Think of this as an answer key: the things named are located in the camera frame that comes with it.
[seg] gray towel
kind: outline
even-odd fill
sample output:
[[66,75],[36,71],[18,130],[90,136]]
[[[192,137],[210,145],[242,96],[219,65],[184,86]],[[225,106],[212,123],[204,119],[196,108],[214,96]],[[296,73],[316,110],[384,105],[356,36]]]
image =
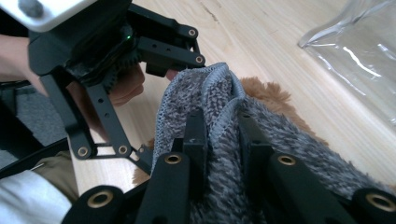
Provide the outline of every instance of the gray towel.
[[299,130],[284,116],[245,95],[238,78],[226,63],[185,70],[166,90],[158,113],[154,160],[168,152],[174,138],[184,134],[189,112],[202,108],[212,150],[207,155],[207,186],[204,199],[191,203],[191,223],[265,223],[251,209],[244,192],[238,142],[237,112],[246,111],[268,137],[276,152],[303,160],[325,188],[348,199],[361,188],[391,192],[385,185]]

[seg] light wood surface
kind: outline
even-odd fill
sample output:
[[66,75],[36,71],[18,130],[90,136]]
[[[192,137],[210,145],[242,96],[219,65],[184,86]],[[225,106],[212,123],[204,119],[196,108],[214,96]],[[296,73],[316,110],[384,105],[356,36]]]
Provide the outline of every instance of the light wood surface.
[[[134,0],[134,3],[199,31],[206,65],[226,62],[239,77],[274,81],[330,148],[375,179],[396,185],[396,133],[342,83],[297,46],[309,30],[329,21],[347,0]],[[165,78],[147,76],[145,92],[118,114],[134,147],[154,136]],[[97,185],[131,189],[127,160],[74,160],[80,193]]]

